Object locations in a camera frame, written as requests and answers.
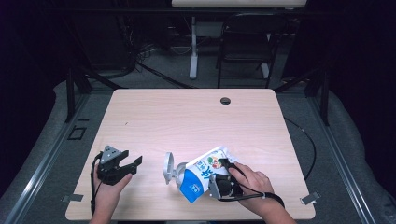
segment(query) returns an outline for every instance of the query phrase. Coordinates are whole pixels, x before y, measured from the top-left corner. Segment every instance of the chair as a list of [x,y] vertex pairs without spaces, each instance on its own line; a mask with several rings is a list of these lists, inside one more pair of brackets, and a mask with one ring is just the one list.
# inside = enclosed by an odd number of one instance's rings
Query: chair
[[268,88],[276,51],[288,20],[280,15],[260,13],[238,13],[228,18],[222,25],[219,55],[216,67],[218,88],[220,88],[222,63],[262,63],[269,64],[269,74],[265,88]]

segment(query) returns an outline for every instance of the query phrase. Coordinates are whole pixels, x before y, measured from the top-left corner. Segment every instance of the wooden tabletop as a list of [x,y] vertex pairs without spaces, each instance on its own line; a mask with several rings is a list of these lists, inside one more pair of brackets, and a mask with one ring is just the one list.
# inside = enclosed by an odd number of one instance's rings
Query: wooden tabletop
[[306,0],[172,0],[173,7],[305,7]]
[[[221,98],[228,98],[224,105]],[[315,216],[276,95],[271,90],[118,90],[110,100],[76,186],[81,202],[70,202],[66,217],[91,218],[90,171],[106,145],[129,150],[120,165],[143,156],[137,174],[121,193],[115,220],[260,219],[238,202],[219,202],[208,192],[189,203],[175,180],[165,184],[163,164],[172,152],[175,166],[214,147],[226,146],[240,162],[267,174],[295,219]]]

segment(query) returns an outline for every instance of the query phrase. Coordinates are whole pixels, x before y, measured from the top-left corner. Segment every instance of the table hole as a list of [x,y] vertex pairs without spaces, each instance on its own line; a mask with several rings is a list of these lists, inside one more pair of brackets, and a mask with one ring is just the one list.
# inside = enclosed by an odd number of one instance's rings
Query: table hole
[[231,103],[231,100],[228,97],[223,97],[220,99],[220,102],[222,105],[229,105]]

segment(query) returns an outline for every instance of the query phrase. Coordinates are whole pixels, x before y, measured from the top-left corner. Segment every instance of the hand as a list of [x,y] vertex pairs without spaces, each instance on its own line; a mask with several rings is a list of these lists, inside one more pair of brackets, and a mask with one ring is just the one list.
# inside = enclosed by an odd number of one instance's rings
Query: hand
[[[235,166],[239,168],[245,175],[242,175],[234,168],[230,168],[229,172],[235,177],[238,183],[243,185],[241,188],[242,191],[244,191],[244,195],[257,194],[257,192],[254,192],[250,189],[257,190],[258,192],[274,193],[274,189],[268,176],[260,171],[254,172],[250,169],[250,167],[239,162],[236,162]],[[282,205],[273,199],[262,199],[261,197],[258,197],[240,200],[239,202],[251,212],[259,215],[267,224],[295,223],[289,213],[282,207]]]
[[90,223],[108,223],[116,210],[120,200],[120,194],[125,186],[131,181],[132,175],[126,175],[114,186],[102,183],[97,174],[98,165],[93,171],[93,184],[97,190],[95,197],[95,212]]

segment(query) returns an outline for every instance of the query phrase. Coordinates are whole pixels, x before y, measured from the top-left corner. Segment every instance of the snack bag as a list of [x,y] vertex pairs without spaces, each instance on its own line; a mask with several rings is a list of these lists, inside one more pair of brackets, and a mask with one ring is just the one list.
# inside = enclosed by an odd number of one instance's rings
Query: snack bag
[[228,174],[219,159],[228,159],[230,162],[236,161],[226,147],[216,147],[186,164],[183,182],[179,190],[190,203],[195,202],[208,190],[211,175]]

